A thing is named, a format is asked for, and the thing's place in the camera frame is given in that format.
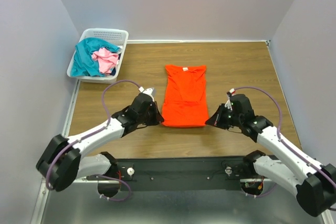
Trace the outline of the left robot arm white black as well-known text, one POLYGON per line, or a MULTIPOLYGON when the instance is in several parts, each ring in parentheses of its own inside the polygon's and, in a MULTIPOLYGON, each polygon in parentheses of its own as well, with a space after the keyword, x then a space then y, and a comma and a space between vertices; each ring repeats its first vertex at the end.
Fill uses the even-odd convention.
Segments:
POLYGON ((107 121, 81 134, 54 136, 36 164, 36 169, 46 179, 46 187, 55 191, 66 189, 77 178, 82 159, 93 150, 134 132, 141 124, 161 124, 164 119, 153 93, 153 88, 145 89, 130 106, 108 115, 107 121))

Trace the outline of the orange t shirt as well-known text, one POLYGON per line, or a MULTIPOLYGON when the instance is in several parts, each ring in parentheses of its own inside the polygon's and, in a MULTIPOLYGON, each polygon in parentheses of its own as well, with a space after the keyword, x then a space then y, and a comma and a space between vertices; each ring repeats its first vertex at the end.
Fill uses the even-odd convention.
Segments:
POLYGON ((165 66, 167 86, 162 106, 163 125, 203 127, 209 118, 206 101, 206 66, 165 66))

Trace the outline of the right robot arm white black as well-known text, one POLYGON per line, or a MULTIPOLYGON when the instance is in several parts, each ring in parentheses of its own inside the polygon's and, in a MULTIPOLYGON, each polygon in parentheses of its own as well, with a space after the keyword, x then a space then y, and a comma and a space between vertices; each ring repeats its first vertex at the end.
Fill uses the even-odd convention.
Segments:
POLYGON ((238 127, 242 134, 270 150, 277 160, 261 151, 243 158, 242 173, 249 178, 262 176, 290 192, 299 206, 317 217, 335 204, 335 167, 323 165, 298 149, 264 116, 255 115, 244 94, 228 97, 206 125, 229 130, 238 127))

